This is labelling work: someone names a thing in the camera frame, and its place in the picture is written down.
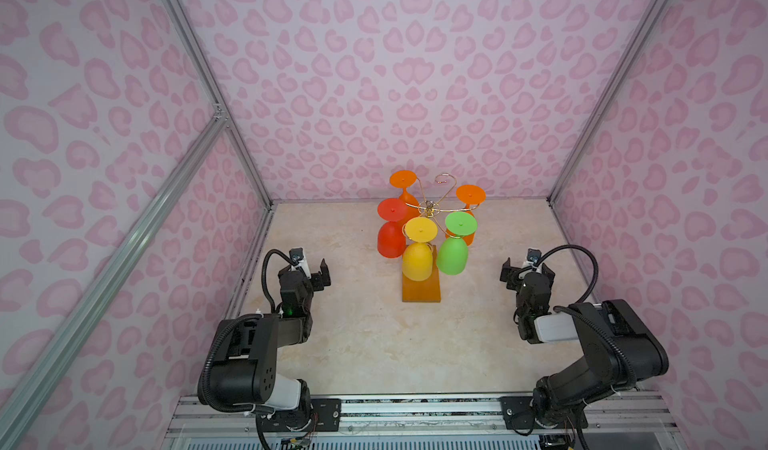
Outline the green wine glass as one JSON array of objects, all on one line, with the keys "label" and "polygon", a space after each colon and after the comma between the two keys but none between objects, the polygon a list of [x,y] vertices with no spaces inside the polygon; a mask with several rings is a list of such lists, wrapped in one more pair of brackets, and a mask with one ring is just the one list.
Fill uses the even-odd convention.
[{"label": "green wine glass", "polygon": [[469,257],[465,238],[477,231],[478,223],[467,211],[456,211],[446,217],[445,228],[448,236],[438,252],[437,267],[442,273],[458,275],[465,270]]}]

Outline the orange wine glass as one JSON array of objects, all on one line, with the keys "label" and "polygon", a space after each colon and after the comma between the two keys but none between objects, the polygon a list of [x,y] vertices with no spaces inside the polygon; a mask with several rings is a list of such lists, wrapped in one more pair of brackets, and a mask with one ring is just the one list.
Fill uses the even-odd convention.
[{"label": "orange wine glass", "polygon": [[[473,210],[475,208],[478,208],[478,206],[480,206],[480,204],[482,204],[486,200],[485,190],[473,184],[464,184],[462,186],[459,186],[456,189],[456,196],[461,202],[464,203],[463,211],[465,211],[466,213],[472,216],[474,216]],[[456,235],[446,228],[445,236],[454,237]],[[472,243],[474,242],[474,237],[475,237],[475,233],[472,233],[468,236],[463,236],[462,238],[468,246],[472,246]]]},{"label": "orange wine glass", "polygon": [[390,184],[401,190],[398,199],[406,206],[406,214],[400,220],[400,225],[405,225],[410,219],[418,217],[420,214],[419,201],[409,192],[409,188],[418,180],[416,173],[411,170],[399,170],[390,177]]}]

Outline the yellow wine glass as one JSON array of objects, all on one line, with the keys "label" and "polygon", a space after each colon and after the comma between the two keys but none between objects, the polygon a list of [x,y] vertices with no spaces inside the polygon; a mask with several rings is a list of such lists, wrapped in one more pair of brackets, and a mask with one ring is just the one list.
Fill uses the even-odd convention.
[{"label": "yellow wine glass", "polygon": [[437,224],[430,218],[416,217],[405,224],[404,232],[411,243],[403,253],[403,275],[415,282],[425,281],[432,274],[434,257],[430,243],[438,234]]}]

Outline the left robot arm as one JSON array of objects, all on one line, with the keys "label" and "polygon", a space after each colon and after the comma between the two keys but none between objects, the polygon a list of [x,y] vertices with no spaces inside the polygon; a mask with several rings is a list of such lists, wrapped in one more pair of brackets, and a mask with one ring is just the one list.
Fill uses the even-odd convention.
[{"label": "left robot arm", "polygon": [[316,421],[308,384],[278,373],[278,350],[309,340],[314,296],[331,285],[331,277],[325,262],[311,271],[301,247],[287,253],[269,250],[263,270],[275,255],[286,262],[278,271],[280,301],[272,297],[267,275],[262,274],[270,311],[220,321],[198,379],[197,397],[220,413],[248,413],[261,424],[270,421],[289,431],[308,431]]}]

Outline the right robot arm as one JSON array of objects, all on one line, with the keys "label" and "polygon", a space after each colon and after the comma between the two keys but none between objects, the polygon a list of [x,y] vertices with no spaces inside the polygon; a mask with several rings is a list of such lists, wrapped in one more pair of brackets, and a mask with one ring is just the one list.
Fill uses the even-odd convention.
[{"label": "right robot arm", "polygon": [[[554,305],[556,273],[547,260],[565,250],[584,254],[592,275],[575,302]],[[574,363],[537,381],[528,408],[518,414],[531,430],[567,424],[581,432],[589,404],[632,390],[669,369],[666,350],[627,301],[588,300],[599,274],[595,255],[576,244],[548,252],[530,248],[521,265],[506,260],[501,266],[499,280],[515,293],[513,322],[520,338],[533,345],[576,341],[582,350]]]}]

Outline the red wine glass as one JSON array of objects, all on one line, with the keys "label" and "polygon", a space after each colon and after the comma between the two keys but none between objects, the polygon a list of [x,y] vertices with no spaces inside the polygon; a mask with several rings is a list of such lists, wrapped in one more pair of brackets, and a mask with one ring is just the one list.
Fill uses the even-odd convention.
[{"label": "red wine glass", "polygon": [[407,206],[399,198],[388,198],[378,205],[377,213],[384,220],[377,236],[377,250],[383,257],[398,258],[406,248],[402,221],[406,218]]}]

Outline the wooden rack base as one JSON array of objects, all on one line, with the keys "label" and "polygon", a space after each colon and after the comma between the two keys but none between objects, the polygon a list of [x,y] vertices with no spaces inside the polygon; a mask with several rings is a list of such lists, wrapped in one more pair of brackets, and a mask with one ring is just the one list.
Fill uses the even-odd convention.
[{"label": "wooden rack base", "polygon": [[430,276],[421,281],[410,279],[402,274],[402,301],[409,303],[439,303],[442,299],[440,289],[439,270],[434,261],[431,261]]}]

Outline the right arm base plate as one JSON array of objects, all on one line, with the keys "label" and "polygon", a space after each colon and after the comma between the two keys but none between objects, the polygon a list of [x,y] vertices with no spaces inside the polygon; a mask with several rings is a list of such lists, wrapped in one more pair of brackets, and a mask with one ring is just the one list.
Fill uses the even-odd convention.
[{"label": "right arm base plate", "polygon": [[560,408],[539,395],[505,396],[499,403],[506,429],[522,436],[544,430],[585,430],[589,427],[585,407],[581,404]]}]

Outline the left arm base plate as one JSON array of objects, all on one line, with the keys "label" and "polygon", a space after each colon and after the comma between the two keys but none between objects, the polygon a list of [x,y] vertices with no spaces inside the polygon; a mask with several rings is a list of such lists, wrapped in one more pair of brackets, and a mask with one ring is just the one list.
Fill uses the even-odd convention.
[{"label": "left arm base plate", "polygon": [[265,432],[336,432],[340,426],[341,400],[301,399],[292,410],[276,410],[259,415],[256,421]]}]

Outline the aluminium mounting rail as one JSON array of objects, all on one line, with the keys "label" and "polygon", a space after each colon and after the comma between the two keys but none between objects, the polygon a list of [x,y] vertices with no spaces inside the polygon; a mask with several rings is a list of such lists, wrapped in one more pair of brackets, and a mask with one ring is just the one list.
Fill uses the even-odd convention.
[{"label": "aluminium mounting rail", "polygon": [[181,399],[164,449],[683,449],[681,428],[657,392],[632,391],[586,407],[581,432],[507,430],[499,399],[513,393],[322,395],[341,400],[336,432],[265,432],[250,414]]}]

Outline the aluminium frame right post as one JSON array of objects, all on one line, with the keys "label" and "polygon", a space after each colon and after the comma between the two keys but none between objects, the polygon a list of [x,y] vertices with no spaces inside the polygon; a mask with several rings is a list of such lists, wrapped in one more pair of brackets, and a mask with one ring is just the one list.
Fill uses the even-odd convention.
[{"label": "aluminium frame right post", "polygon": [[576,167],[588,146],[596,136],[603,120],[606,118],[613,102],[621,92],[624,82],[629,78],[633,66],[638,62],[647,42],[649,42],[654,30],[659,26],[666,10],[674,0],[650,0],[644,10],[638,25],[636,26],[628,44],[623,50],[617,64],[614,68],[596,106],[591,112],[584,128],[576,140],[576,144],[566,159],[565,165],[560,172],[552,192],[548,195],[547,202],[553,207],[558,199],[564,194],[565,188],[576,172]]}]

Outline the aluminium frame post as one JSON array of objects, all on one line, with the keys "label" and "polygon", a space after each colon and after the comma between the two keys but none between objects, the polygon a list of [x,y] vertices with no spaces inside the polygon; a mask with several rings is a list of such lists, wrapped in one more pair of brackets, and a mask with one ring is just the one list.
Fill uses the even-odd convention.
[{"label": "aluminium frame post", "polygon": [[201,40],[198,38],[198,35],[192,26],[191,18],[188,16],[188,12],[186,12],[184,3],[182,0],[161,1],[166,12],[169,14],[170,22],[174,27],[174,30],[176,30],[180,37],[192,66],[194,67],[198,78],[200,78],[200,82],[214,107],[215,114],[224,120],[224,127],[234,145],[236,154],[245,167],[246,176],[256,190],[262,205],[267,210],[272,210],[274,202],[266,190],[266,186],[259,174],[255,160],[247,147],[241,129],[230,112],[230,107],[226,102],[222,88],[216,80],[216,76],[214,76],[210,60],[208,60]]},{"label": "aluminium frame post", "polygon": [[553,207],[558,199],[564,194],[565,188],[576,172],[576,167],[588,146],[596,136],[603,120],[606,118],[613,102],[621,92],[624,82],[629,78],[633,66],[638,62],[647,42],[649,42],[654,30],[659,26],[666,10],[674,0],[650,0],[644,10],[638,25],[636,26],[628,44],[623,50],[617,64],[614,68],[596,106],[591,112],[584,128],[576,140],[576,144],[566,159],[565,165],[560,172],[552,192],[548,195],[547,202]]}]

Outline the aluminium frame diagonal strut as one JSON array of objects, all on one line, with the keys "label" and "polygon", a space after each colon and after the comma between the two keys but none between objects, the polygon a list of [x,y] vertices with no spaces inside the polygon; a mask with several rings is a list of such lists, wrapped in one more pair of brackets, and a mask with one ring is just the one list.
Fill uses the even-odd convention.
[{"label": "aluminium frame diagonal strut", "polygon": [[21,379],[2,408],[3,449],[16,448],[26,435],[226,126],[223,116],[207,124]]}]

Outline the aluminium frame left post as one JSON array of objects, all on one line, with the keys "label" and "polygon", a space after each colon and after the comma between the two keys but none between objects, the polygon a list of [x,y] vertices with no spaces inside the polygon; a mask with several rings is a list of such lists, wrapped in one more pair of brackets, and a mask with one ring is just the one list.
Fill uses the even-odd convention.
[{"label": "aluminium frame left post", "polygon": [[259,174],[255,160],[247,147],[241,129],[230,112],[230,107],[226,102],[222,88],[216,80],[216,76],[214,76],[210,60],[208,60],[201,40],[198,38],[198,35],[192,26],[191,18],[188,16],[188,12],[186,12],[184,3],[182,0],[161,1],[166,12],[169,14],[170,22],[174,27],[174,30],[176,30],[180,37],[192,66],[194,67],[198,78],[200,78],[200,82],[214,107],[215,114],[224,120],[224,127],[234,145],[236,154],[245,167],[246,176],[256,190],[262,205],[267,210],[272,210],[274,202],[266,190],[266,186]]}]

